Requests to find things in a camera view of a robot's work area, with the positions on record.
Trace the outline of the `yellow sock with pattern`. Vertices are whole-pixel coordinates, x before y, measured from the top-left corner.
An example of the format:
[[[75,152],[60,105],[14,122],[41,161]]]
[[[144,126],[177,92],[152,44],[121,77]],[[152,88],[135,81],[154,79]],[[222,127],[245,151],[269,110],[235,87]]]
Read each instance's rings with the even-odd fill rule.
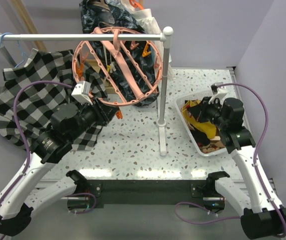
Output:
[[[181,113],[183,115],[183,118],[185,119],[185,122],[187,123],[188,127],[191,129],[193,127],[195,130],[199,130],[202,133],[206,134],[207,138],[209,140],[212,140],[216,137],[216,131],[217,128],[215,125],[213,125],[211,122],[197,122],[194,117],[188,112],[188,108],[198,105],[200,103],[200,100],[187,100],[185,105],[181,108]]]

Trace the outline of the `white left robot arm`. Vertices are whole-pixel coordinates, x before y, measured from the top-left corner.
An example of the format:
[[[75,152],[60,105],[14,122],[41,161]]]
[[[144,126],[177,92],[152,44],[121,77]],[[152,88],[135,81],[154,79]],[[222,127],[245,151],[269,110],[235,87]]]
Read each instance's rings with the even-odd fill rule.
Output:
[[[31,191],[59,161],[72,150],[74,141],[94,125],[106,126],[118,107],[103,104],[60,105],[52,114],[49,127],[32,143],[27,158],[8,185],[0,192],[0,234],[16,236],[38,212],[63,197],[81,196],[89,188],[87,179],[77,170],[50,187]]]

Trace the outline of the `pink round clip hanger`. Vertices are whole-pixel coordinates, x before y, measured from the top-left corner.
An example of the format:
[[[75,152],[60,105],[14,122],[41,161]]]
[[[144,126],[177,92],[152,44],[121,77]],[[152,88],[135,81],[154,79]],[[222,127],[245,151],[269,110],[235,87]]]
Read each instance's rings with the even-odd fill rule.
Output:
[[[84,37],[73,55],[73,77],[79,102],[91,103],[94,95],[84,76],[85,62],[93,57],[99,76],[114,89],[118,99],[100,99],[112,107],[136,105],[159,93],[162,58],[155,42],[164,42],[162,34],[143,34],[125,27],[94,28]]]

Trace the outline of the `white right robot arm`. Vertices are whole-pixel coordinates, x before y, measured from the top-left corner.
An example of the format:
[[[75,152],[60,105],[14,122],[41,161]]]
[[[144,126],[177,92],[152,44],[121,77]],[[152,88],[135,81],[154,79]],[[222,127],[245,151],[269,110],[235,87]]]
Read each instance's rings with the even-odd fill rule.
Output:
[[[210,101],[209,97],[187,108],[198,123],[210,122],[219,132],[220,140],[238,167],[247,193],[244,193],[225,172],[210,173],[206,192],[222,195],[240,217],[241,227],[250,239],[286,235],[286,207],[278,198],[255,153],[258,146],[250,131],[243,126],[244,108],[241,100],[226,98]]]

